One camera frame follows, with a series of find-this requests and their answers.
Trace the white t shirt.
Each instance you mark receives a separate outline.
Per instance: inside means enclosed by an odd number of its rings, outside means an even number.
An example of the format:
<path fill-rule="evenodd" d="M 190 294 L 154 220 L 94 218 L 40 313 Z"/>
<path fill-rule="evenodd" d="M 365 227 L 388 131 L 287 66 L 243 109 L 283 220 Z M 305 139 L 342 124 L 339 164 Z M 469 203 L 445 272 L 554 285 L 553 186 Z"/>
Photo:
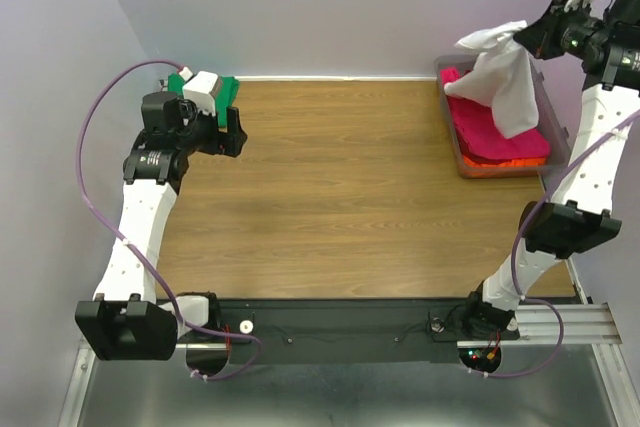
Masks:
<path fill-rule="evenodd" d="M 470 73 L 444 85 L 447 95 L 488 108 L 507 139 L 539 122 L 530 55 L 515 41 L 515 34 L 527 26 L 525 20 L 510 21 L 460 38 L 455 47 L 474 54 L 475 64 Z"/>

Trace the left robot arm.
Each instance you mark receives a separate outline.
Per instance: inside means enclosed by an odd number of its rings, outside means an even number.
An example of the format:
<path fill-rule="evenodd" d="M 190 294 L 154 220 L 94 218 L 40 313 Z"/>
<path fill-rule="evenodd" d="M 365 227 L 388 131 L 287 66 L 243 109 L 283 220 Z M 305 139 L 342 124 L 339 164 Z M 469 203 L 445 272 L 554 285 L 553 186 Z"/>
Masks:
<path fill-rule="evenodd" d="M 172 294 L 158 304 L 155 288 L 166 283 L 157 263 L 190 156 L 239 156 L 247 140 L 240 113 L 227 108 L 221 128 L 186 95 L 154 92 L 144 96 L 141 116 L 143 128 L 123 162 L 123 207 L 109 262 L 92 299 L 75 311 L 83 336 L 106 361 L 167 360 L 188 332 L 210 341 L 222 331 L 212 294 Z"/>

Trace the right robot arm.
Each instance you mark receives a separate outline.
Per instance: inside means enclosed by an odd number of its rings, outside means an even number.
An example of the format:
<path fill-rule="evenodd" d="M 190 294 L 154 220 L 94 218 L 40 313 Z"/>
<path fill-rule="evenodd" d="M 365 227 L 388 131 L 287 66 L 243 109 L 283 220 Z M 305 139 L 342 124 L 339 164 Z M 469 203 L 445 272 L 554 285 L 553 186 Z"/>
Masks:
<path fill-rule="evenodd" d="M 504 332 L 548 269 L 618 235 L 613 186 L 639 116 L 639 0 L 613 0 L 600 18 L 585 1 L 552 0 L 514 39 L 536 59 L 581 60 L 581 120 L 557 186 L 526 206 L 511 254 L 467 298 L 460 325 L 473 338 Z"/>

